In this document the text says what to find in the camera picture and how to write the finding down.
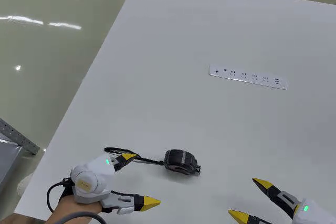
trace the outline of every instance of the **metal rack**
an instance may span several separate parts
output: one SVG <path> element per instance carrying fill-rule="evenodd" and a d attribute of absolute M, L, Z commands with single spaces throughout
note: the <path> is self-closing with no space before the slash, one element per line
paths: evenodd
<path fill-rule="evenodd" d="M 36 155 L 40 148 L 0 119 L 0 191 L 14 171 L 24 150 Z"/>

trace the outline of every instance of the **tape measure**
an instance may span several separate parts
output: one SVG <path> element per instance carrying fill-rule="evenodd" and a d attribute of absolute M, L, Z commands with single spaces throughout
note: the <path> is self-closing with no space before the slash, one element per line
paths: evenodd
<path fill-rule="evenodd" d="M 164 166 L 168 170 L 183 173 L 185 175 L 196 175 L 201 173 L 201 166 L 190 152 L 183 150 L 169 150 L 164 157 Z"/>
<path fill-rule="evenodd" d="M 155 165 L 164 165 L 164 167 L 168 170 L 172 170 L 177 173 L 183 173 L 185 175 L 198 176 L 201 173 L 201 166 L 197 164 L 195 156 L 190 152 L 184 150 L 172 149 L 167 151 L 164 157 L 164 161 L 156 161 L 149 158 L 143 158 L 133 151 L 116 147 L 106 147 L 104 151 L 111 154 L 136 154 L 137 157 L 135 158 L 135 160 Z"/>

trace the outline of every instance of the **black cable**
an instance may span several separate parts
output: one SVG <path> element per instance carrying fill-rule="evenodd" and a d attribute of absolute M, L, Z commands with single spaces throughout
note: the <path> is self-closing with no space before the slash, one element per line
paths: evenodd
<path fill-rule="evenodd" d="M 99 221 L 99 223 L 101 224 L 106 224 L 106 221 L 104 221 L 103 218 L 101 218 L 98 214 L 95 214 L 94 212 L 73 212 L 69 215 L 62 217 L 61 219 L 56 221 L 54 224 L 64 224 L 67 221 L 78 218 L 78 217 L 91 217 Z"/>
<path fill-rule="evenodd" d="M 50 186 L 50 188 L 47 191 L 47 206 L 48 206 L 50 212 L 54 212 L 53 208 L 50 205 L 50 192 L 51 192 L 51 190 L 53 190 L 57 186 L 63 186 L 65 188 L 65 187 L 71 187 L 73 185 L 74 185 L 74 183 L 72 182 L 71 178 L 64 178 L 61 182 L 58 182 L 58 183 Z"/>
<path fill-rule="evenodd" d="M 64 183 L 64 182 L 58 182 L 58 183 L 52 185 L 52 186 L 48 189 L 48 191 L 47 191 L 47 206 L 48 206 L 48 208 L 49 208 L 49 210 L 50 210 L 51 212 L 54 212 L 54 210 L 53 210 L 53 208 L 52 208 L 51 205 L 50 205 L 50 192 L 51 192 L 51 190 L 53 190 L 56 186 L 62 186 L 63 183 Z"/>
<path fill-rule="evenodd" d="M 154 164 L 154 165 L 164 165 L 163 161 L 156 161 L 156 160 L 152 160 L 149 158 L 144 158 L 141 157 L 138 153 L 135 153 L 133 151 L 130 151 L 128 149 L 122 149 L 122 148 L 117 148 L 117 147 L 106 147 L 104 148 L 105 152 L 108 153 L 112 153 L 112 154 L 123 154 L 123 153 L 132 153 L 132 154 L 136 154 L 137 157 L 135 157 L 135 160 L 140 160 L 140 161 L 144 161 L 146 163 L 150 163 L 150 164 Z"/>

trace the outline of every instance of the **electrical outlet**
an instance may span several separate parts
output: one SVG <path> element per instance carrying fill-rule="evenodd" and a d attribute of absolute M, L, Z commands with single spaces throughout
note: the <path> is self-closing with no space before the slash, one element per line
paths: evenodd
<path fill-rule="evenodd" d="M 218 65 L 210 65 L 209 74 L 211 76 L 243 81 L 277 89 L 288 89 L 287 81 L 282 77 L 273 74 L 247 72 L 245 70 Z"/>

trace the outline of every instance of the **glossy floor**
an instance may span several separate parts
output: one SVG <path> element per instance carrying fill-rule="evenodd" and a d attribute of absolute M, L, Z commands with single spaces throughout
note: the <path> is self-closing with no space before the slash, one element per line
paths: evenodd
<path fill-rule="evenodd" d="M 41 149 L 47 148 L 123 2 L 0 0 L 0 114 Z M 43 153 L 22 159 L 0 195 L 0 219 L 13 212 L 18 182 Z"/>

